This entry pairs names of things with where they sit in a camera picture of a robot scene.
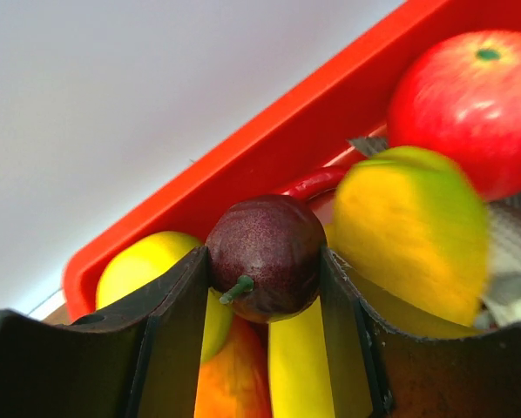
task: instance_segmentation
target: chili pepper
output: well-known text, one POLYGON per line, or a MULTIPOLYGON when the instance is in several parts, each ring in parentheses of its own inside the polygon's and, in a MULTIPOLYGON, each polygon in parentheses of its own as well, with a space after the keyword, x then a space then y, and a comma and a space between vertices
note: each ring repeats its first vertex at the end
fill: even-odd
POLYGON ((278 191, 293 198, 307 202, 324 192, 334 190, 348 172, 347 168, 330 165, 313 170, 309 174, 296 179, 278 191))

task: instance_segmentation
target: yellow lemon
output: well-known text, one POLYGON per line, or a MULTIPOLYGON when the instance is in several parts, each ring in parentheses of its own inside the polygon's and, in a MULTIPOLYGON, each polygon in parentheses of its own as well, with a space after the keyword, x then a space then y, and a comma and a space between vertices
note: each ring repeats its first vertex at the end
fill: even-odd
MULTIPOLYGON (((158 278, 202 243, 186 233, 165 231, 149 235, 116 255, 100 277, 96 307, 112 304, 158 278)), ((208 292, 200 362, 217 354, 232 324, 232 310, 208 292)))

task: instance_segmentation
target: plum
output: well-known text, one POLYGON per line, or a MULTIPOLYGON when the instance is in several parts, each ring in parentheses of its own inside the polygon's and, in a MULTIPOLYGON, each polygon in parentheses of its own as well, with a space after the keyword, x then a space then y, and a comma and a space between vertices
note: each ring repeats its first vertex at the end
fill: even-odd
POLYGON ((242 318, 267 323, 307 309, 319 294, 321 222, 302 202, 269 194, 222 215, 206 239, 211 286, 242 318))

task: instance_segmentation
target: apple stem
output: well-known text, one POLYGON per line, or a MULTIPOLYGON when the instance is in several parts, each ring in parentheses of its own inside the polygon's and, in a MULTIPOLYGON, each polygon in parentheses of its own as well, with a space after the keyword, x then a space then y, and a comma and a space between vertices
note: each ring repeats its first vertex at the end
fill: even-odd
POLYGON ((233 302, 233 300, 242 293, 251 292, 253 290, 253 284, 253 279, 246 274, 243 274, 237 279, 237 283, 235 283, 231 289, 220 296, 220 303, 222 305, 227 305, 228 303, 233 302))

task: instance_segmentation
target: red apple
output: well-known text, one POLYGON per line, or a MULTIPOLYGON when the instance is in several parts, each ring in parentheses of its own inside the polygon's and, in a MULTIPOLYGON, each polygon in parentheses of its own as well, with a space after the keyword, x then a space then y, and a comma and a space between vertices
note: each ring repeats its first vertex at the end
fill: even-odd
POLYGON ((521 192, 521 33, 467 32, 425 52, 389 107, 390 146, 456 161, 485 200, 521 192))

